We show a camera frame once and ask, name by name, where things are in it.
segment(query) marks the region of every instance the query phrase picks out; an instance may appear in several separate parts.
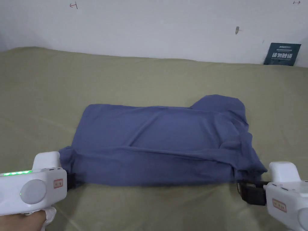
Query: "round white button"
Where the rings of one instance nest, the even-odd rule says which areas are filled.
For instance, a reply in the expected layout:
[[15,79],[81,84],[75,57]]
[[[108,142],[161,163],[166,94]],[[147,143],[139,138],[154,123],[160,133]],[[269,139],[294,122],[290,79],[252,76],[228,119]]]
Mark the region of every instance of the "round white button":
[[298,221],[304,230],[308,230],[308,208],[303,208],[298,211]]
[[20,198],[23,202],[33,205],[39,203],[47,193],[47,186],[42,180],[30,180],[21,188]]

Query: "bed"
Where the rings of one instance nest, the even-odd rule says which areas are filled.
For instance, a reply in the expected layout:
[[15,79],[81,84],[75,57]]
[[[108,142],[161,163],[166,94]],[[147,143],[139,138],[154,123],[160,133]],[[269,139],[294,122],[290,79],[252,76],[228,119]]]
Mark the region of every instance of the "bed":
[[[308,69],[88,55],[37,47],[0,53],[1,172],[29,169],[39,152],[70,145],[92,103],[188,107],[204,95],[239,98],[262,163],[286,160],[308,179]],[[268,173],[264,180],[270,180]],[[87,184],[55,205],[47,230],[284,229],[233,184],[108,187]]]

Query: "blue fabric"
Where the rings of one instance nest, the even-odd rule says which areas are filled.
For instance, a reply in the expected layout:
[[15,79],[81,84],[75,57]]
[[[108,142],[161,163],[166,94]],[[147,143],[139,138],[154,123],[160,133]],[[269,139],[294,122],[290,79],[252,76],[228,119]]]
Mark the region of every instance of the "blue fabric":
[[89,105],[60,160],[78,181],[117,186],[259,180],[267,171],[243,103],[220,95],[189,108]]

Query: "handheld controller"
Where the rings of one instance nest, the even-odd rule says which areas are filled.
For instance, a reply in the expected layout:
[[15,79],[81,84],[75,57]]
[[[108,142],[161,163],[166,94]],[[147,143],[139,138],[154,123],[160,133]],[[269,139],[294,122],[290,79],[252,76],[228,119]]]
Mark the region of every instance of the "handheld controller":
[[67,173],[59,152],[36,155],[32,170],[0,174],[0,216],[31,213],[50,207],[67,195]]

